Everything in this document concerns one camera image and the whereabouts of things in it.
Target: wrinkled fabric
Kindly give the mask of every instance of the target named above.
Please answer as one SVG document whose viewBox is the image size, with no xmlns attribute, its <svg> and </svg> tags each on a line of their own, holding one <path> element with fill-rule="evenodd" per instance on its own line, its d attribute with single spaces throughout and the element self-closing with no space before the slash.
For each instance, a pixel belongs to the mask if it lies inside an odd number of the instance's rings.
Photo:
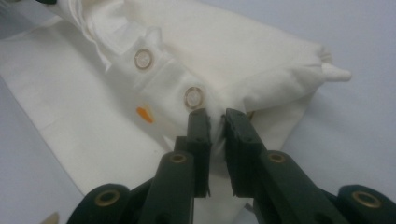
<svg viewBox="0 0 396 224">
<path fill-rule="evenodd" d="M 186 91 L 203 91 L 212 197 L 196 200 L 194 223 L 230 223 L 246 203 L 226 171 L 225 108 L 254 112 L 264 144 L 280 150 L 316 89 L 350 79 L 321 45 L 196 1 L 61 0 L 50 9 L 80 32 L 55 21 L 1 43 L 9 54 L 0 73 L 84 193 L 152 177 L 186 134 Z M 153 56 L 146 70 L 134 63 L 140 49 Z M 153 123 L 136 114 L 142 107 Z"/>
</svg>

